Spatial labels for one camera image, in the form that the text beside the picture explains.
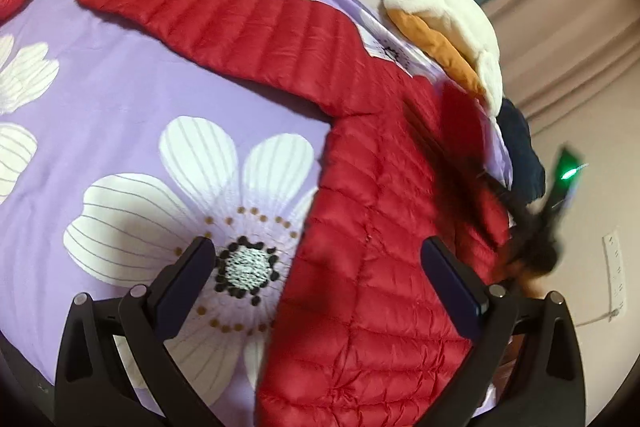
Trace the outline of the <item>beige curtain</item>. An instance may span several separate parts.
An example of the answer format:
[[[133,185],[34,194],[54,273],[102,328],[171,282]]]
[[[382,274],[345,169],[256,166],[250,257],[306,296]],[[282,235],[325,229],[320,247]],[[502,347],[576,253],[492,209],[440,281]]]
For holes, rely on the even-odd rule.
[[[503,98],[535,131],[608,87],[639,61],[639,0],[476,2],[494,26]]]

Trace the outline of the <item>white fleece garment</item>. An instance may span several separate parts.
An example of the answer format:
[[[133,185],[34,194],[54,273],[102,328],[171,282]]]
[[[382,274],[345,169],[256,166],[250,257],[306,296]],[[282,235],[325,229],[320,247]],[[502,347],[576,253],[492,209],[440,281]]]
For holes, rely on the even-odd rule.
[[[503,82],[494,26],[474,0],[383,0],[387,9],[415,15],[440,32],[473,67],[487,95],[487,112],[498,115]]]

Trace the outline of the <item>orange folded garment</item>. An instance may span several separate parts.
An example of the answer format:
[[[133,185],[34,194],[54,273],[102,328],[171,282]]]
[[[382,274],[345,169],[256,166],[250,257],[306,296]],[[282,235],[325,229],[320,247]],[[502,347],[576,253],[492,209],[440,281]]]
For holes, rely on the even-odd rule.
[[[487,93],[480,77],[441,32],[432,29],[417,15],[398,9],[387,9],[386,13],[407,40],[431,57],[455,83],[473,95],[480,104],[486,104]]]

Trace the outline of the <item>navy blue garment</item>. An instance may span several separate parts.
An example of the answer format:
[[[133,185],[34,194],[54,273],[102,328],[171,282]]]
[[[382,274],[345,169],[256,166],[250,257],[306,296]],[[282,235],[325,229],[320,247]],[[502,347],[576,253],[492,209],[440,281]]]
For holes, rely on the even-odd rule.
[[[546,193],[547,178],[546,170],[533,148],[528,122],[523,113],[508,98],[504,98],[497,124],[511,159],[512,191],[524,204],[531,204]]]

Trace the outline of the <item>white power strip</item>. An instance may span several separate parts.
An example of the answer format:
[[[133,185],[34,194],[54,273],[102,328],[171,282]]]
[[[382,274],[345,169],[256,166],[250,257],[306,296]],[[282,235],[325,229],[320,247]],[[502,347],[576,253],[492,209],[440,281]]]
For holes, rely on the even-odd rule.
[[[623,317],[627,310],[627,289],[620,236],[612,231],[603,236],[603,249],[608,271],[608,295],[610,296],[610,314],[613,321]]]

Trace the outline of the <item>red quilted down jacket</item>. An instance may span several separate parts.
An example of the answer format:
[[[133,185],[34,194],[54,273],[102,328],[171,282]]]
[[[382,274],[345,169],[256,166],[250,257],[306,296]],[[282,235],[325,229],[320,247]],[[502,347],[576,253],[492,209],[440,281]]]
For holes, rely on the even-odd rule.
[[[352,20],[314,0],[77,0],[157,38],[208,80],[255,83],[318,108],[319,147],[283,131],[239,154],[229,120],[265,124],[241,101],[195,90],[164,127],[162,182],[92,184],[65,246],[94,277],[146,283],[195,236],[219,261],[169,345],[207,401],[243,362],[262,426],[408,426],[470,345],[420,265],[436,235],[483,279],[506,214],[458,177],[484,157],[475,102],[370,55]]]

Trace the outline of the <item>purple floral bed cover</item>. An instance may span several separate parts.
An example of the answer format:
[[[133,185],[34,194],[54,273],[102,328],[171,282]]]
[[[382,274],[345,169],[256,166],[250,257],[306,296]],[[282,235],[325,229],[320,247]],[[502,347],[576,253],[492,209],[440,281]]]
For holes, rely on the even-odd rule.
[[[482,127],[483,159],[490,157],[494,132],[473,95],[357,0],[314,1],[348,16],[370,55],[427,79],[435,88],[451,83],[469,95]],[[24,392],[36,407],[51,402],[53,421],[58,349],[74,297],[87,293],[96,301],[120,298],[139,284],[94,277],[67,250],[66,231],[81,215],[88,188],[107,176],[137,173],[168,181],[158,138],[169,121],[192,112],[194,92],[205,86],[215,101],[241,101],[266,117],[265,124],[229,120],[240,155],[283,131],[302,132],[319,147],[330,131],[318,108],[255,83],[208,80],[193,62],[139,27],[85,9],[77,0],[34,0],[2,28],[1,332],[29,367]],[[193,237],[186,248],[198,237],[205,236]],[[219,261],[210,240],[217,263],[207,282]],[[177,336],[164,343],[184,377],[169,345],[186,321]],[[116,337],[115,343],[140,402],[157,411],[127,341]],[[202,398],[186,379],[221,424],[261,426],[256,419],[257,385],[243,362],[235,364],[213,401]]]

